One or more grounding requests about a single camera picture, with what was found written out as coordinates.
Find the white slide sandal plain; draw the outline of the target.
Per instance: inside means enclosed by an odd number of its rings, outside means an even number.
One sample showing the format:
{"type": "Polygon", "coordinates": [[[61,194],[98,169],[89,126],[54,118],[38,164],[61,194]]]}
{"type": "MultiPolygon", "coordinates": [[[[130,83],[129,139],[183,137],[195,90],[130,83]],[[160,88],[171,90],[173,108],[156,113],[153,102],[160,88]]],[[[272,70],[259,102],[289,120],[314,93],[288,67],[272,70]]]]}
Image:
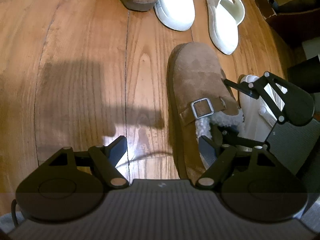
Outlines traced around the white slide sandal plain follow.
{"type": "Polygon", "coordinates": [[[231,55],[239,42],[238,26],[245,18],[242,0],[206,0],[209,35],[214,46],[231,55]]]}

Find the brown suede fur-lined clog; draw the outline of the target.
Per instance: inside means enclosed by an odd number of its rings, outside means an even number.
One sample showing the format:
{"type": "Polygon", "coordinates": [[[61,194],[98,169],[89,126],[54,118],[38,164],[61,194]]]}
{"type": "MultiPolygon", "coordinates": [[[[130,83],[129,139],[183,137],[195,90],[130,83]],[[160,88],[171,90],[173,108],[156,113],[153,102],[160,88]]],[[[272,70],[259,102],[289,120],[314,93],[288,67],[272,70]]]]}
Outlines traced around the brown suede fur-lined clog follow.
{"type": "Polygon", "coordinates": [[[225,78],[215,51],[205,43],[179,44],[169,56],[170,139],[181,179],[195,183],[210,167],[199,152],[199,138],[211,139],[214,126],[244,131],[243,111],[225,78]]]}

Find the white slide sandal with logo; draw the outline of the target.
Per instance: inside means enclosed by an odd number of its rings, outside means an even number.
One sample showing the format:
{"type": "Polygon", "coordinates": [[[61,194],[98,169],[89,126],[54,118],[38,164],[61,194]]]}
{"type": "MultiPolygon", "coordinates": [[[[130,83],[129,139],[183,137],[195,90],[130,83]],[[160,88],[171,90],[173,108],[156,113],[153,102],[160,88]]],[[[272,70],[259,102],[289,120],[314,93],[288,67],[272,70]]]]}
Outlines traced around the white slide sandal with logo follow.
{"type": "Polygon", "coordinates": [[[195,20],[193,0],[157,0],[154,10],[161,23],[176,31],[190,29],[195,20]]]}

